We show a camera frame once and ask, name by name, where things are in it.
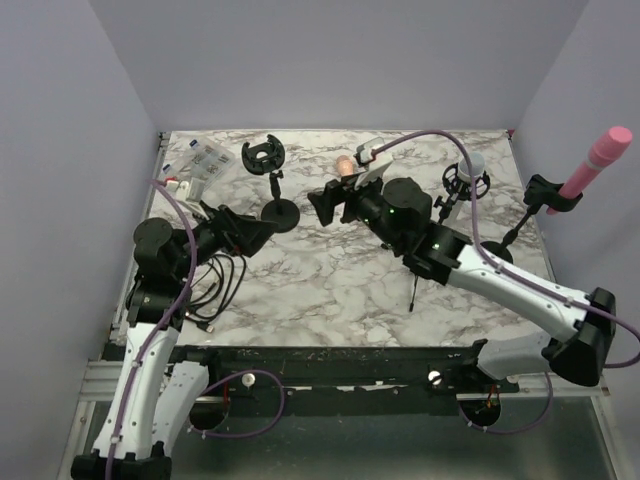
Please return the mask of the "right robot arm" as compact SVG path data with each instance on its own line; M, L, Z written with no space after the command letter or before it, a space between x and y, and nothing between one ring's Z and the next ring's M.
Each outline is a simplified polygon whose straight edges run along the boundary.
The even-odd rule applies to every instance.
M509 376L553 372L573 384L600 381L615 327L604 315L576 306L611 311L614 296L591 294L546 281L499 259L484 259L466 235L431 219L432 198L411 178L355 185L354 176L332 180L308 194L320 223L364 223L415 275L478 294L533 322L539 332L509 340L481 340L477 355L460 367L460 379L480 392Z

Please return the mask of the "silver white microphone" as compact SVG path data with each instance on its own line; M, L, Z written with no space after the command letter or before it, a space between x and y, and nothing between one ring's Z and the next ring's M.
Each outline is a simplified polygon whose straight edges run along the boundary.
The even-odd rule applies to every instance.
M457 164L458 178L470 184L479 180L485 173L486 162L484 156L478 152L468 154L469 160L462 158Z

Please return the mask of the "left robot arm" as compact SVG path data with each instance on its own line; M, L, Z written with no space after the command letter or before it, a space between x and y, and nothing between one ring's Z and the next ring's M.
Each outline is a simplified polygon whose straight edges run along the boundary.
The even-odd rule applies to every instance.
M74 479L167 479L179 432L201 395L214 393L220 368L207 360L168 370L197 266L216 253L255 255L276 231L273 222L206 207L196 227L176 229L150 218L134 231L138 266L126 303L128 329L109 413L87 455L71 466Z

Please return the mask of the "beige microphone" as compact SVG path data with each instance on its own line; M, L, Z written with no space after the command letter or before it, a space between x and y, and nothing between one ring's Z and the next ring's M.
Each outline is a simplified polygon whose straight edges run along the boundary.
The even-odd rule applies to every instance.
M353 159L347 155L341 155L336 159L336 170L340 177L347 177L355 173Z

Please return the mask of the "black shock mount desk stand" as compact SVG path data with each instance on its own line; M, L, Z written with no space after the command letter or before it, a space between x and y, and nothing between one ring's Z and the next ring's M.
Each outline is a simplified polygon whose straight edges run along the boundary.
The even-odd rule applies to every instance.
M284 178L282 166L286 152L281 141L272 134L266 141L252 145L245 142L241 149L241 160L245 169L256 176L267 175L272 199L261 210L261 220L276 224L276 233L293 230L299 223L300 210L291 200L284 199L280 180Z

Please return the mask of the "black tripod shock mount stand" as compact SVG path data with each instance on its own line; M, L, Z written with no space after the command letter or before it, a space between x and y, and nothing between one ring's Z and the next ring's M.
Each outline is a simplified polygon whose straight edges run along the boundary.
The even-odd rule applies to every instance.
M438 196L434 206L439 209L438 224L450 225L455 222L464 202L471 200L471 187L476 187L476 196L481 199L491 187L491 180L488 173L477 181L467 184L457 176L457 164L448 166L442 174L441 180L447 193L447 198Z

